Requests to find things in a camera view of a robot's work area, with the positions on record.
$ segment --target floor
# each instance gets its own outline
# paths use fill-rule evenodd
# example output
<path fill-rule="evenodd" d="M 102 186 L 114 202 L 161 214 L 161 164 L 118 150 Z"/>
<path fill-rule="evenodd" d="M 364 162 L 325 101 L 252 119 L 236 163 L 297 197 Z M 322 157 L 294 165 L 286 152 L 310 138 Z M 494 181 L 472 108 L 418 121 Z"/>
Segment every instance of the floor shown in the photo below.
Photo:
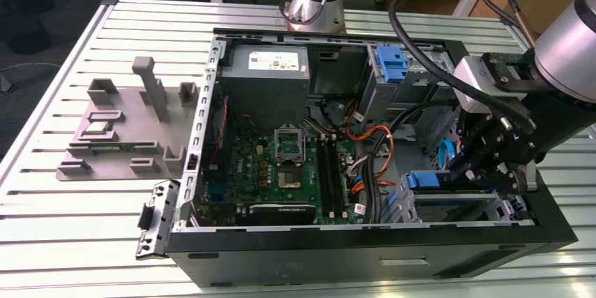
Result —
<path fill-rule="evenodd" d="M 52 46 L 37 54 L 18 55 L 0 43 L 0 69 L 32 62 L 60 65 L 85 29 L 100 1 L 54 0 L 54 7 L 38 15 L 50 35 Z M 288 0 L 226 0 L 230 3 L 258 3 L 264 5 L 277 5 L 282 1 Z M 374 10 L 378 5 L 373 0 L 344 0 L 344 6 L 349 9 Z M 0 94 L 0 160 L 56 72 L 57 67 L 53 66 L 21 66 L 2 72 L 2 75 L 13 84 L 13 88 L 9 94 Z"/>

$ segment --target blue latch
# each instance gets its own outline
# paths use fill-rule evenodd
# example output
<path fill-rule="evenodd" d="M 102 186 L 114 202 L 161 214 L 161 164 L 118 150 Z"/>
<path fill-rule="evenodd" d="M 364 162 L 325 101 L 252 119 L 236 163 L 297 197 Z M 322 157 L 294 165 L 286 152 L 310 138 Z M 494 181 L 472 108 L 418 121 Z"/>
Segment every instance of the blue latch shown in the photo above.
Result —
<path fill-rule="evenodd" d="M 390 205 L 394 203 L 394 200 L 397 199 L 397 190 L 393 190 L 392 194 L 386 197 L 382 206 L 381 206 L 381 218 L 386 211 L 390 208 Z"/>
<path fill-rule="evenodd" d="M 409 188 L 438 188 L 438 178 L 434 172 L 413 172 L 408 174 Z"/>
<path fill-rule="evenodd" d="M 380 45 L 376 47 L 376 51 L 376 61 L 382 69 L 384 81 L 400 83 L 408 73 L 408 59 L 402 55 L 400 47 Z"/>

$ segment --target small circuit board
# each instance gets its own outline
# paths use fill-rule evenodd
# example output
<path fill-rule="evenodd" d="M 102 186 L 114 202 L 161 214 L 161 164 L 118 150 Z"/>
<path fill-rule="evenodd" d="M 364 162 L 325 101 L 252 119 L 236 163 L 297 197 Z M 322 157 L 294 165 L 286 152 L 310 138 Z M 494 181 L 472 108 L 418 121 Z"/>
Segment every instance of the small circuit board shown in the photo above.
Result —
<path fill-rule="evenodd" d="M 273 136 L 241 136 L 232 144 L 230 164 L 225 185 L 212 184 L 208 187 L 212 202 L 221 204 L 305 204 L 316 207 L 314 225 L 332 225 L 357 223 L 357 220 L 345 214 L 329 217 L 321 210 L 320 172 L 317 163 L 317 144 L 320 140 L 305 137 L 302 141 L 304 162 L 276 162 L 276 141 Z M 346 168 L 345 160 L 353 155 L 349 141 L 336 141 L 338 171 Z M 344 178 L 338 190 L 344 204 L 348 203 L 348 191 Z M 232 218 L 225 218 L 222 212 L 232 212 L 230 206 L 210 206 L 217 213 L 210 217 L 216 225 L 229 225 Z"/>

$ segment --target metal chassis frame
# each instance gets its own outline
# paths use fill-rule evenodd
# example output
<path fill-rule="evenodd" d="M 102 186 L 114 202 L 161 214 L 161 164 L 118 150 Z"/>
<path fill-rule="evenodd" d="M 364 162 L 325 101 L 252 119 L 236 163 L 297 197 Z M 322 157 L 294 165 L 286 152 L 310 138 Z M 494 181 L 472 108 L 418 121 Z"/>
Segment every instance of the metal chassis frame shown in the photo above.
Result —
<path fill-rule="evenodd" d="M 297 43 L 304 44 L 304 38 L 296 40 L 294 38 L 298 36 L 286 32 L 270 32 L 269 36 L 264 36 L 269 32 L 264 33 L 261 31 L 216 30 L 214 33 L 218 38 L 225 38 L 225 35 L 230 35 L 230 38 L 246 38 L 254 40 L 254 37 L 257 37 L 257 39 L 262 41 L 284 43 L 296 41 Z M 376 43 L 398 43 L 398 41 L 389 38 L 380 38 L 378 40 L 381 41 L 373 38 L 364 38 L 364 40 L 368 40 L 366 42 L 370 45 L 374 45 Z M 310 37 L 310 42 L 313 43 L 345 44 L 346 41 L 348 38 L 345 36 Z M 216 39 L 212 45 L 212 55 L 205 69 L 206 76 L 210 75 L 212 77 L 208 77 L 205 88 L 214 83 L 217 62 L 224 56 L 224 53 L 221 53 L 222 48 L 217 47 L 218 45 L 221 46 L 222 43 Z M 208 113 L 205 113 L 205 111 L 208 111 L 210 94 L 210 89 L 201 90 L 198 106 L 202 107 L 197 108 L 197 116 L 200 117 L 196 120 L 194 136 L 192 136 L 189 140 L 189 154 L 194 153 L 196 155 L 200 155 L 200 146 L 202 145 L 204 135 L 204 127 L 200 125 L 204 125 L 206 122 Z M 553 251 L 577 240 L 538 174 L 536 176 L 538 185 L 537 191 L 524 195 L 524 199 L 528 207 L 533 211 L 538 225 L 521 224 L 493 227 L 458 227 L 457 225 L 432 225 L 430 227 L 425 227 L 420 224 L 414 224 L 410 227 L 402 225 L 388 227 L 388 225 L 378 225 L 382 228 L 398 229 L 366 230 L 365 239 L 361 237 L 361 227 L 352 230 L 293 230 L 292 228 L 280 228 L 274 231 L 265 229 L 262 229 L 262 231 L 258 231 L 258 229 L 248 231 L 242 228 L 234 230 L 217 230 L 214 228 L 209 233 L 205 231 L 197 232 L 194 228 L 186 227 L 186 222 L 184 220 L 185 215 L 189 214 L 189 200 L 193 199 L 196 178 L 198 178 L 197 171 L 184 173 L 181 183 L 182 189 L 180 190 L 176 204 L 176 223 L 172 228 L 166 246 L 166 254 L 174 259 L 185 258 L 189 254 L 193 255 L 192 258 L 214 258 L 218 253 L 229 251 L 256 253 L 258 251 L 294 251 L 304 249 L 330 250 L 337 248 L 361 248 L 365 250 L 368 248 L 386 246 L 433 246 L 434 248 L 438 248 L 438 246 L 456 245 L 465 248 L 465 246 L 478 244 L 498 244 L 500 249 L 520 249 L 518 252 L 508 254 L 497 260 L 490 260 L 472 270 L 464 271 L 461 274 L 445 275 L 446 277 L 458 277 L 476 276 L 498 265 L 510 262 L 522 255 Z M 190 269 L 186 268 L 186 265 L 178 265 L 185 271 L 190 271 Z"/>

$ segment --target red wire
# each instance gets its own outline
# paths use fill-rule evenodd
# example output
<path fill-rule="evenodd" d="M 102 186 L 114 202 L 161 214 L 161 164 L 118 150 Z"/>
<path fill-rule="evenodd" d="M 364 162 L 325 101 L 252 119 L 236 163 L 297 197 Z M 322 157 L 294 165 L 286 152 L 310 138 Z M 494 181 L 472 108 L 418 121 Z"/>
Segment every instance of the red wire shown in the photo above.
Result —
<path fill-rule="evenodd" d="M 380 125 L 370 127 L 370 128 L 364 132 L 364 134 L 361 134 L 361 135 L 354 135 L 354 134 L 352 134 L 350 129 L 349 129 L 349 120 L 352 119 L 352 116 L 353 116 L 353 114 L 356 113 L 356 110 L 357 110 L 357 101 L 356 101 L 354 104 L 353 104 L 353 110 L 352 110 L 352 113 L 350 113 L 350 115 L 346 117 L 345 122 L 344 122 L 344 123 L 345 123 L 345 134 L 348 135 L 348 137 L 349 137 L 353 141 L 362 141 L 364 139 L 366 139 L 368 137 L 370 137 L 372 134 L 374 134 L 376 131 L 384 131 L 384 132 L 388 134 L 388 138 L 389 138 L 389 143 L 390 143 L 389 156 L 388 156 L 386 161 L 384 162 L 381 171 L 378 171 L 378 172 L 374 174 L 374 178 L 378 179 L 378 178 L 382 177 L 384 173 L 386 172 L 386 170 L 388 170 L 388 168 L 389 168 L 390 159 L 393 158 L 393 134 L 390 133 L 390 129 L 389 129 L 386 126 L 380 126 Z"/>
<path fill-rule="evenodd" d="M 225 124 L 226 124 L 226 97 L 224 99 L 224 120 L 221 121 L 221 127 L 220 127 L 220 131 L 218 131 L 218 134 L 217 134 L 217 140 L 216 140 L 216 143 L 214 143 L 214 151 L 213 151 L 212 160 L 209 161 L 209 165 L 213 164 L 214 157 L 217 155 L 217 152 L 220 151 L 220 141 L 224 138 Z"/>

